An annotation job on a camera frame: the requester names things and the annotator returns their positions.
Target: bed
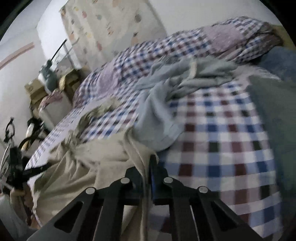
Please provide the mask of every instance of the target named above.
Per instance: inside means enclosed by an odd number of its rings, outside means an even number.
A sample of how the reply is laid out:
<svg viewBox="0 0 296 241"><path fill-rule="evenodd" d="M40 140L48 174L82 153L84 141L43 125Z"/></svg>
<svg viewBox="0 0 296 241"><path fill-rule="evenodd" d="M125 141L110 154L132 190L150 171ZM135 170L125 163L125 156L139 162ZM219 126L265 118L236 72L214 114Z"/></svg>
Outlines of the bed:
<svg viewBox="0 0 296 241"><path fill-rule="evenodd" d="M266 23L248 17L229 19L248 40L235 48L232 60L246 63L270 50L274 44ZM97 81L112 65L110 81L116 87L109 95L123 104L101 118L93 119L81 138L107 138L137 121L137 107L143 91L134 90L137 80L149 73L153 62L163 55L175 57L218 56L203 28L175 33L163 40L136 44L116 56L114 61L91 73L74 97L73 110L39 146L27 168L44 164L51 148L62 141L80 117L101 103L106 95ZM172 146L158 153L159 165L184 185L201 185L218 192L221 200L259 235L277 240L282 231L281 198L276 185L276 170L268 136L248 93L248 76L277 78L263 69L242 65L235 79L220 87L200 89L168 104L185 131ZM152 207L149 240L170 240L168 207Z"/></svg>

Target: checkered duvet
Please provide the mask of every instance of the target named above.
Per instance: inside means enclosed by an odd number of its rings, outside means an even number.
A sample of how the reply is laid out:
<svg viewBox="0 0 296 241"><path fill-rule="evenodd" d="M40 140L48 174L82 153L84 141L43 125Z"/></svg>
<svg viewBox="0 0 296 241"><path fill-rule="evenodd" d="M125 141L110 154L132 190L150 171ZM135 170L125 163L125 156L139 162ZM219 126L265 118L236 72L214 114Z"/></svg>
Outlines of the checkered duvet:
<svg viewBox="0 0 296 241"><path fill-rule="evenodd" d="M184 34L192 40L197 32L178 33L174 35L174 42L184 42ZM168 38L162 50L168 51L169 46L171 49L175 46L174 43L169 44ZM123 104L115 111L94 119L83 132L83 141L108 137L133 125L137 118L138 101L143 92L135 91L133 87L139 77L149 72L153 61L165 54L156 50L157 46L155 42L146 42L119 54L114 65L114 76L119 81L113 96ZM191 41L184 44L186 50L177 48L172 53L186 55L188 49L194 47L196 42ZM199 50L196 51L193 55L199 55ZM83 111L86 104L100 99L95 89L99 74L100 71L92 73L81 84L76 93L77 107L39 146L28 163L28 168L40 165L38 159L42 153L48 151L56 138L67 135L65 129ZM219 192L222 201L259 235L277 239L281 233L281 199L276 186L273 154L264 126L245 92L242 79L238 77L217 88L198 90L185 98L170 101L168 105L178 122L184 124L185 131L170 148L158 153L159 164L184 185L193 188L205 185L210 190ZM170 239L168 214L166 206L151 209L150 240Z"/></svg>

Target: silver screw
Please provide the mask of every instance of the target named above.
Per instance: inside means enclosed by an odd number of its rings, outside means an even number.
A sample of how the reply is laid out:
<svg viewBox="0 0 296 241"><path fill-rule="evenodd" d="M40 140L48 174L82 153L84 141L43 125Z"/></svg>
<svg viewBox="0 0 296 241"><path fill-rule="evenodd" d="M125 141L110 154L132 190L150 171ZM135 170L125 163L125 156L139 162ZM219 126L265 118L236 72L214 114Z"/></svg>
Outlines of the silver screw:
<svg viewBox="0 0 296 241"><path fill-rule="evenodd" d="M173 179L172 179L171 177L165 177L165 178L163 179L163 181L164 181L165 183L172 183L172 182L173 182Z"/></svg>
<svg viewBox="0 0 296 241"><path fill-rule="evenodd" d="M122 184L128 184L129 183L129 178L127 178L127 177L124 177L124 178L122 178L121 180L120 180L120 182L122 183Z"/></svg>
<svg viewBox="0 0 296 241"><path fill-rule="evenodd" d="M201 192L201 193L207 193L208 192L208 188L207 187L205 187L205 186L201 186L201 187L199 187L199 192Z"/></svg>
<svg viewBox="0 0 296 241"><path fill-rule="evenodd" d="M94 188L88 188L88 189L85 190L85 192L87 194L93 194L95 192L95 189Z"/></svg>

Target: patterned curtain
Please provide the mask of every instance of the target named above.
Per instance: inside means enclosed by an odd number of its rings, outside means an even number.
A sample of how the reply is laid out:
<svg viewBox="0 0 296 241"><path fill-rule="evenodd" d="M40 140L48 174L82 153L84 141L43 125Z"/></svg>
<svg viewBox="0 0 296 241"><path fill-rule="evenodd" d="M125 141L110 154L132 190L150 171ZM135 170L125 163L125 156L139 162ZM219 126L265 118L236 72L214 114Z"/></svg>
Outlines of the patterned curtain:
<svg viewBox="0 0 296 241"><path fill-rule="evenodd" d="M146 0L69 0L60 13L81 65L90 70L129 46L167 35Z"/></svg>

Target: white wall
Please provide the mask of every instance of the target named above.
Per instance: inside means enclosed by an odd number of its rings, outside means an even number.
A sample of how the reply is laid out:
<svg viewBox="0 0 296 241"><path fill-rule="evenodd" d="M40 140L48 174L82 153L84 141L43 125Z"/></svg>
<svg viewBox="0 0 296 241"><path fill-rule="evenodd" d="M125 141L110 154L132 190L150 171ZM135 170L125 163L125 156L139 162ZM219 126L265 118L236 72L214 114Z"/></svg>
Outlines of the white wall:
<svg viewBox="0 0 296 241"><path fill-rule="evenodd" d="M250 16L279 24L259 0L149 0L168 34L195 29L236 16ZM67 0L52 0L42 15L37 31L44 55L50 59L68 38L59 10Z"/></svg>
<svg viewBox="0 0 296 241"><path fill-rule="evenodd" d="M36 28L43 12L51 0L32 1L13 21L5 35L0 41L0 45L9 39L16 37L22 32Z"/></svg>
<svg viewBox="0 0 296 241"><path fill-rule="evenodd" d="M0 70L0 137L10 117L14 117L16 127L15 142L20 143L27 131L27 121L31 118L30 98L24 85L38 77L38 71L45 62L36 29L20 34L0 45L0 61L19 48L33 42L35 47L20 55Z"/></svg>

